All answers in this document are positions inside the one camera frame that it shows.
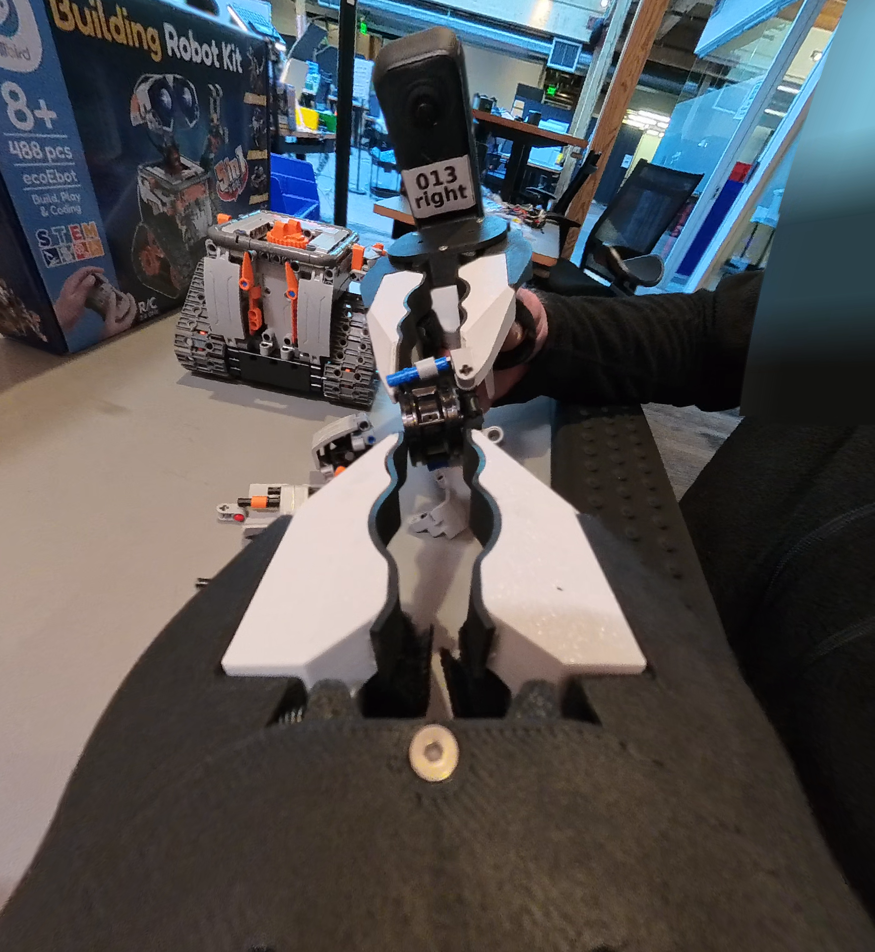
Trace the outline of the blue toy kit box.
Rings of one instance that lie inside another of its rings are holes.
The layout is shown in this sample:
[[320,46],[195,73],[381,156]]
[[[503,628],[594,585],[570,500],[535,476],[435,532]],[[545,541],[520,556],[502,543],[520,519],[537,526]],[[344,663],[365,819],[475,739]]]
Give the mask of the blue toy kit box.
[[178,309],[269,202],[267,36],[236,2],[0,1],[0,335],[84,351]]

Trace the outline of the wooden pillar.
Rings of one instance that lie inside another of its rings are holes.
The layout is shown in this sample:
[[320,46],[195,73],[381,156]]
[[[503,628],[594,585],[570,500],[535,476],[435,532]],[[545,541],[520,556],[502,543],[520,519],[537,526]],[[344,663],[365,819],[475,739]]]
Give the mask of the wooden pillar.
[[600,154],[598,166],[582,184],[566,213],[568,218],[576,222],[576,227],[570,228],[567,232],[562,248],[564,259],[569,260],[573,255],[578,234],[585,222],[605,171],[609,154],[622,127],[625,111],[669,4],[669,1],[641,1],[639,3],[595,128],[591,150]]

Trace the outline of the person's right forearm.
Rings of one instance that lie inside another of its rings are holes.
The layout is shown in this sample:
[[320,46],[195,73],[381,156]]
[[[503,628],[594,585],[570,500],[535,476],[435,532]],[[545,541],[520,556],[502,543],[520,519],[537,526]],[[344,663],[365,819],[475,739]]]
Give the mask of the person's right forearm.
[[711,292],[551,296],[548,337],[522,383],[579,405],[737,408],[763,277],[728,276]]

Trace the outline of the grey curved brick panel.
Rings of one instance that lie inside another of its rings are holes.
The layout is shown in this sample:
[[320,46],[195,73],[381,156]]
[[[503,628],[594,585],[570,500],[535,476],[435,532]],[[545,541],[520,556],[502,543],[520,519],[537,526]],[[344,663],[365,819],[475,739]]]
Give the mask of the grey curved brick panel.
[[[479,540],[481,545],[492,548],[500,537],[500,507],[494,501],[490,487],[485,484],[486,459],[484,453],[480,457],[477,471],[477,490],[479,492]],[[472,526],[471,520],[471,487],[464,478],[462,467],[450,467],[435,470],[430,473],[437,488],[443,493],[442,501],[428,510],[412,515],[408,521],[411,532],[426,533],[432,537],[446,537],[452,539]]]

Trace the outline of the black toy wheel hub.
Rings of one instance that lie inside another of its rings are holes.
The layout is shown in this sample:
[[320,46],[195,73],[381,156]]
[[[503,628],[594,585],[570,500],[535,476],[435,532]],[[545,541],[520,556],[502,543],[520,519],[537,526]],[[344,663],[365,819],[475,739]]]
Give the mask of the black toy wheel hub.
[[483,423],[477,392],[458,387],[453,373],[443,373],[400,385],[396,396],[409,464],[429,470],[460,464],[465,431]]

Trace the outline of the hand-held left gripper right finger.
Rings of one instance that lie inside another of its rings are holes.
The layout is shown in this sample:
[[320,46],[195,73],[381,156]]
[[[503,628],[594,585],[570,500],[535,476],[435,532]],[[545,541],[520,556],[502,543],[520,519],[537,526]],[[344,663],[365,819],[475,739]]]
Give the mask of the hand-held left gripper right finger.
[[639,674],[646,659],[574,506],[483,433],[478,487],[497,515],[479,581],[498,676]]

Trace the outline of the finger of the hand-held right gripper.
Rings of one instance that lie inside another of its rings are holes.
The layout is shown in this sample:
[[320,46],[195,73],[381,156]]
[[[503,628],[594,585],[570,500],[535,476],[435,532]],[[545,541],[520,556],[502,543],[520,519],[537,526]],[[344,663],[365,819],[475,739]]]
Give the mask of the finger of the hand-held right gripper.
[[480,256],[458,269],[465,284],[464,312],[455,349],[455,381],[475,390],[491,372],[515,321],[515,291],[505,256]]
[[415,316],[409,316],[408,296],[424,281],[424,274],[409,269],[371,269],[365,276],[367,324],[377,374],[393,404],[396,388],[386,382],[389,374],[424,357]]

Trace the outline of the blue plastic bin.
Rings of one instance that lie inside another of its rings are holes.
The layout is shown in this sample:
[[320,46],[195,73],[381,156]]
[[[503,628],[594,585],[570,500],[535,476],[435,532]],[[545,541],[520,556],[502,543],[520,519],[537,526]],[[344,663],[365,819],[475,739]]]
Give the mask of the blue plastic bin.
[[269,208],[300,220],[320,220],[314,169],[307,160],[288,154],[270,155]]

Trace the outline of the grey orange axle assembly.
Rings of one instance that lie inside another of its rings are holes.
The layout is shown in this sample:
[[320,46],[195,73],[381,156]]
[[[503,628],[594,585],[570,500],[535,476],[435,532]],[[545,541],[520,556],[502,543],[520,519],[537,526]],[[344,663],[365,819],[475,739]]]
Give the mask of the grey orange axle assembly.
[[295,515],[314,492],[308,484],[254,482],[245,497],[217,506],[217,520],[241,527],[242,538],[249,540],[276,519]]

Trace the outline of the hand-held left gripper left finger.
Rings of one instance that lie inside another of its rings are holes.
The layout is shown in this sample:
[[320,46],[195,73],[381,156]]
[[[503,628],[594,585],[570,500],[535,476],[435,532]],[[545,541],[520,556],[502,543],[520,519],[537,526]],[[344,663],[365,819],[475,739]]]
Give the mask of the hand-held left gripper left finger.
[[222,658],[228,675],[394,674],[407,625],[387,544],[406,469],[389,435],[292,517]]

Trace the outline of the person's right hand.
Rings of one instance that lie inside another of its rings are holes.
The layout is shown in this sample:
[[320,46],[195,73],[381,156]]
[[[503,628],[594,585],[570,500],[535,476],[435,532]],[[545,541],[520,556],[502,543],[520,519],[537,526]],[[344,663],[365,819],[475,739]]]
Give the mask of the person's right hand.
[[548,336],[547,315],[539,297],[527,288],[516,292],[515,321],[493,364],[493,372],[479,387],[479,403],[488,411],[526,375]]

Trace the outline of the blue connector pin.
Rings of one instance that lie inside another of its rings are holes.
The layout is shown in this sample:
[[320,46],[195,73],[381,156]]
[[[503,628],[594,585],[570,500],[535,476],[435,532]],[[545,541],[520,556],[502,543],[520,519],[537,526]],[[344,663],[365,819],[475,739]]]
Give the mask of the blue connector pin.
[[449,357],[426,358],[409,367],[387,374],[385,382],[388,387],[426,383],[452,369],[453,365]]

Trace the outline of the black metal post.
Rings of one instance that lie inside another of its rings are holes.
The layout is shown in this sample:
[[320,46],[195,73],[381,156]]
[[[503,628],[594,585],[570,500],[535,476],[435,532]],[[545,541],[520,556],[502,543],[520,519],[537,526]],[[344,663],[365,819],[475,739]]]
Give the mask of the black metal post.
[[334,223],[347,226],[358,2],[338,2]]

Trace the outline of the tracked toy brick robot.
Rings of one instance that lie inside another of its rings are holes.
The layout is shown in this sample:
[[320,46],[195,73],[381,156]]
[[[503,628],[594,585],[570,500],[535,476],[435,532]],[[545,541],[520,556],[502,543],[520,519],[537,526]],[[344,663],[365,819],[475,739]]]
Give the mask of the tracked toy brick robot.
[[375,359],[360,281],[384,256],[349,228],[219,214],[174,338],[187,370],[368,411]]

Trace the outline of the grey dome brick assembly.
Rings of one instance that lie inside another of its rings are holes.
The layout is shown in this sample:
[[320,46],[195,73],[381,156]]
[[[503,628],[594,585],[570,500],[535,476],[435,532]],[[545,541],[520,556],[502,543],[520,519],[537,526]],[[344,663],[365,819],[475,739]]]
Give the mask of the grey dome brick assembly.
[[367,412],[326,424],[312,437],[312,484],[329,482],[337,470],[347,468],[374,444],[375,432]]

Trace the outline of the brown wooden table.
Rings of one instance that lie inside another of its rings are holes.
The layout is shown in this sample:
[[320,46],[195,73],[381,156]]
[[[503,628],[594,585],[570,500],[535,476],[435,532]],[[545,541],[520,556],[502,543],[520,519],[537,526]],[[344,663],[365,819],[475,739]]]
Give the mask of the brown wooden table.
[[[376,199],[373,211],[381,217],[400,223],[406,229],[414,230],[417,227],[410,213],[407,199],[403,195]],[[542,229],[535,230],[524,225],[521,225],[520,229],[531,245],[534,263],[544,268],[554,265],[563,247],[560,244],[559,226],[554,222],[548,222]]]

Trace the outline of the black mesh office chair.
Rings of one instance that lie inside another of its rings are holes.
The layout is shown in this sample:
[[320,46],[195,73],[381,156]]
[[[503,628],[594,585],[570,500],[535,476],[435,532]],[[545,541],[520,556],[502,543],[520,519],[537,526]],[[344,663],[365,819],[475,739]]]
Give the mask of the black mesh office chair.
[[559,259],[540,289],[564,296],[613,297],[658,285],[664,263],[654,247],[702,179],[702,174],[639,160],[590,231],[579,265]]

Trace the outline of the black dimpled mat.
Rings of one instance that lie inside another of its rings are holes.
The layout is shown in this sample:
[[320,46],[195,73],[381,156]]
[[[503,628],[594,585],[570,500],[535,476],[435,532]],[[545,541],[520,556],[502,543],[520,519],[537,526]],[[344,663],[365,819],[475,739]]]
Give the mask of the black dimpled mat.
[[658,446],[639,408],[557,403],[551,486],[583,515],[649,668],[720,625]]

